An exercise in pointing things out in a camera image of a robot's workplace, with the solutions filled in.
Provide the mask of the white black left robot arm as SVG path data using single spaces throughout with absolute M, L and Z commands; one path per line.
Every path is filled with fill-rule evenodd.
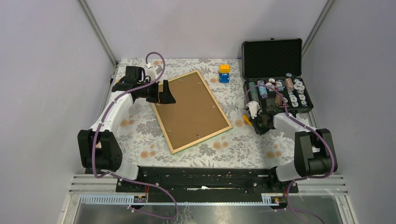
M 80 159 L 84 168 L 127 179 L 127 186 L 134 192 L 144 188 L 145 180 L 138 175 L 138 166 L 123 158 L 115 135 L 123 117 L 137 99 L 143 98 L 154 104 L 176 102 L 169 82 L 159 82 L 163 74 L 164 67 L 160 65 L 147 63 L 145 68 L 126 67 L 125 75 L 112 87 L 110 101 L 98 120 L 88 130 L 78 133 Z

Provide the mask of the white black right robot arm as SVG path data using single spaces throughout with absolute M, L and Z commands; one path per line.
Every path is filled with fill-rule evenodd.
M 272 169 L 269 189 L 280 192 L 286 181 L 303 178 L 326 178 L 337 169 L 337 159 L 331 132 L 316 129 L 297 120 L 291 113 L 264 113 L 258 102 L 246 105 L 248 120 L 258 135 L 278 130 L 294 141 L 293 161 Z

